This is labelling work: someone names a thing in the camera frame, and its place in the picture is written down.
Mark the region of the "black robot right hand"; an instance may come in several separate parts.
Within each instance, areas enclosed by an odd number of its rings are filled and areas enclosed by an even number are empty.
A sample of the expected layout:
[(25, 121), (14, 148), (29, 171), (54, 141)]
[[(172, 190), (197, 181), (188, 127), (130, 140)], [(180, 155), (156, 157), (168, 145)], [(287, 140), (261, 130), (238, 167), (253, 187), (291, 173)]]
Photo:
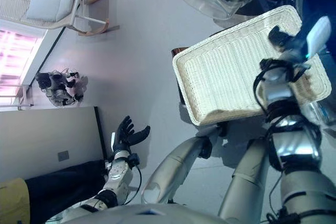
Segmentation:
[(332, 22), (328, 16), (313, 15), (302, 22), (296, 35), (290, 35), (275, 26), (268, 40), (281, 52), (280, 60), (302, 64), (321, 51), (332, 34)]

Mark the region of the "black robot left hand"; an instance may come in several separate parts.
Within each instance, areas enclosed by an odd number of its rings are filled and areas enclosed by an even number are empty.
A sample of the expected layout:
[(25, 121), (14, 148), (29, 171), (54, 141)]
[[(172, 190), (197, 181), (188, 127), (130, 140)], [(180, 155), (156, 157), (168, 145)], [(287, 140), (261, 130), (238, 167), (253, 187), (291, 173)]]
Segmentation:
[(139, 132), (135, 132), (133, 128), (134, 124), (128, 115), (123, 119), (115, 132), (112, 144), (112, 151), (114, 154), (120, 151), (127, 151), (131, 153), (130, 147), (143, 142), (150, 134), (151, 128), (149, 125)]

